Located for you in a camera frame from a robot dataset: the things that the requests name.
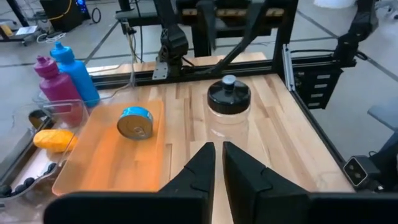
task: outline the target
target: bottle cap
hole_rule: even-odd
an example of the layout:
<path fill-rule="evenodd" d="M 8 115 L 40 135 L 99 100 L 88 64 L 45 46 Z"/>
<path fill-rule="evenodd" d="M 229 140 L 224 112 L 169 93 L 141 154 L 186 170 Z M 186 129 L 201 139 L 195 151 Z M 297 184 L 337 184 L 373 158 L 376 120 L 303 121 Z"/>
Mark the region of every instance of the bottle cap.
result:
<path fill-rule="evenodd" d="M 57 62 L 65 62 L 75 59 L 75 55 L 70 47 L 64 47 L 61 42 L 55 43 L 55 48 L 50 51 L 51 57 Z"/>
<path fill-rule="evenodd" d="M 207 91 L 209 107 L 221 114 L 238 114 L 250 106 L 250 88 L 236 79 L 234 75 L 226 75 L 222 80 L 212 84 Z"/>
<path fill-rule="evenodd" d="M 37 56 L 34 70 L 43 78 L 51 78 L 59 73 L 58 65 L 49 57 Z"/>

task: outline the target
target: wire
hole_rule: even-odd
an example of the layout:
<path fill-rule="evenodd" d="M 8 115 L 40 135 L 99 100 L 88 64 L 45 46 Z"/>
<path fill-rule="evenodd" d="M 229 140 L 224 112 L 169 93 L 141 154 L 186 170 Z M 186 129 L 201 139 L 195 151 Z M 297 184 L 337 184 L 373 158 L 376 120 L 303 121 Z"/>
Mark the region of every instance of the wire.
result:
<path fill-rule="evenodd" d="M 55 37 L 47 37 L 48 34 L 40 34 L 39 36 L 37 36 L 36 42 L 38 44 L 43 44 L 43 43 L 51 44 L 58 41 L 61 38 L 64 38 L 66 35 L 67 35 L 66 33 L 61 33 L 59 35 L 56 35 Z"/>
<path fill-rule="evenodd" d="M 126 37 L 127 37 L 128 43 L 129 43 L 132 61 L 133 61 L 133 63 L 136 63 L 137 62 L 137 54 L 136 54 L 135 44 L 133 46 L 133 43 L 132 43 L 133 41 L 135 43 L 134 35 L 132 36 L 132 35 L 128 34 L 128 32 L 126 32 Z"/>
<path fill-rule="evenodd" d="M 184 62 L 187 62 L 191 67 L 195 67 L 195 65 L 190 62 L 188 59 L 186 59 L 185 57 L 182 57 L 182 60 L 184 60 Z"/>
<path fill-rule="evenodd" d="M 141 19 L 141 12 L 139 10 L 138 2 L 137 2 L 137 0 L 135 0 L 135 2 L 136 2 L 137 12 L 138 12 L 138 17 Z M 141 38 L 141 58 L 142 58 L 142 56 L 143 56 L 142 54 L 144 53 L 144 43 L 143 43 L 144 39 L 142 38 L 142 26 L 139 26 L 139 33 L 140 33 L 140 38 Z"/>
<path fill-rule="evenodd" d="M 107 100 L 107 99 L 113 98 L 119 91 L 124 90 L 124 89 L 126 89 L 126 88 L 128 88 L 130 86 L 131 86 L 131 88 L 134 88 L 135 84 L 136 84 L 136 79 L 135 79 L 135 76 L 134 76 L 134 62 L 136 62 L 137 59 L 136 59 L 136 53 L 134 51 L 134 47 L 132 45 L 132 40 L 134 38 L 134 35 L 133 35 L 133 37 L 131 37 L 131 35 L 128 32 L 128 30 L 131 29 L 129 27 L 129 24 L 126 23 L 125 26 L 126 26 L 126 31 L 127 31 L 126 32 L 126 37 L 127 37 L 128 42 L 129 42 L 130 49 L 132 50 L 131 54 L 133 56 L 132 62 L 131 62 L 130 80 L 129 80 L 129 83 L 127 83 L 126 85 L 122 86 L 121 88 L 118 88 L 117 90 L 115 90 L 112 95 L 104 97 L 104 98 L 101 98 L 101 100 Z M 118 69 L 122 64 L 123 64 L 123 62 L 119 66 L 117 66 L 116 68 L 114 68 L 112 70 Z"/>
<path fill-rule="evenodd" d="M 98 19 L 97 20 L 94 19 L 94 12 L 96 12 L 96 11 L 98 11 Z M 98 9 L 98 7 L 95 7 L 93 9 L 93 11 L 91 12 L 91 20 L 93 21 L 93 23 L 97 24 L 101 21 L 101 19 L 102 19 L 102 15 L 101 15 L 100 9 Z"/>
<path fill-rule="evenodd" d="M 64 13 L 62 13 L 62 15 L 57 16 L 57 17 L 53 17 L 53 18 L 48 18 L 48 20 L 49 20 L 49 21 L 53 21 L 53 20 L 56 20 L 56 19 L 60 19 L 60 18 L 62 18 L 64 15 L 68 14 L 69 11 L 70 11 L 70 8 L 71 8 L 71 6 L 72 6 L 72 1 L 73 1 L 73 0 L 69 0 L 68 9 L 67 9 Z"/>
<path fill-rule="evenodd" d="M 298 52 L 332 52 L 333 53 L 335 51 L 330 50 L 330 49 L 304 49 L 304 50 L 292 50 L 290 53 L 298 53 Z M 362 60 L 369 59 L 369 57 L 360 50 L 356 51 L 355 56 L 357 56 L 359 59 L 362 59 Z"/>
<path fill-rule="evenodd" d="M 132 39 L 134 40 L 134 55 L 136 56 L 136 58 L 138 58 L 140 60 L 141 63 L 144 63 L 145 61 L 143 61 L 142 57 L 138 57 L 137 53 L 136 53 L 136 47 L 137 47 L 137 42 L 136 42 L 136 35 L 133 34 L 132 35 Z"/>

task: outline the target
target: tin can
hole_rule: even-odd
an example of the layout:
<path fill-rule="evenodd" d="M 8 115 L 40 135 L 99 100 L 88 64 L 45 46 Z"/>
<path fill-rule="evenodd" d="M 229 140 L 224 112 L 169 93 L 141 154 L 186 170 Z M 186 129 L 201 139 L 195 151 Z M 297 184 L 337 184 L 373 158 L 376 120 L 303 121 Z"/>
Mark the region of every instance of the tin can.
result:
<path fill-rule="evenodd" d="M 118 130 L 124 137 L 143 140 L 152 136 L 154 121 L 151 113 L 140 106 L 126 108 L 118 121 Z"/>

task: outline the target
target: transparent orange tray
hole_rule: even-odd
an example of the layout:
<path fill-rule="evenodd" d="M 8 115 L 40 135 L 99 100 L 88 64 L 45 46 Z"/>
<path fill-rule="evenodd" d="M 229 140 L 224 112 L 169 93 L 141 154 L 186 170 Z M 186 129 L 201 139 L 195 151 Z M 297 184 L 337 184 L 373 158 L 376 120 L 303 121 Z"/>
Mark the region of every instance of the transparent orange tray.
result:
<path fill-rule="evenodd" d="M 135 141 L 119 133 L 118 119 L 130 106 L 144 107 L 153 115 L 151 138 Z M 76 191 L 158 191 L 164 141 L 162 101 L 99 105 L 90 114 L 52 191 L 55 195 Z"/>

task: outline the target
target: white container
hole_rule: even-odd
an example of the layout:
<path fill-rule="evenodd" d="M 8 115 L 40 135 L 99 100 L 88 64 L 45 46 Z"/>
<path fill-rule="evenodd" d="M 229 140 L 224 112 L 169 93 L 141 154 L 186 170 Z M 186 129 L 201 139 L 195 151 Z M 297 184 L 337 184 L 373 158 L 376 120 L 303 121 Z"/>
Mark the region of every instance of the white container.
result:
<path fill-rule="evenodd" d="M 250 88 L 237 80 L 234 75 L 226 75 L 209 87 L 207 93 L 210 119 L 208 134 L 216 150 L 222 149 L 223 141 L 230 141 L 246 150 L 250 100 Z"/>

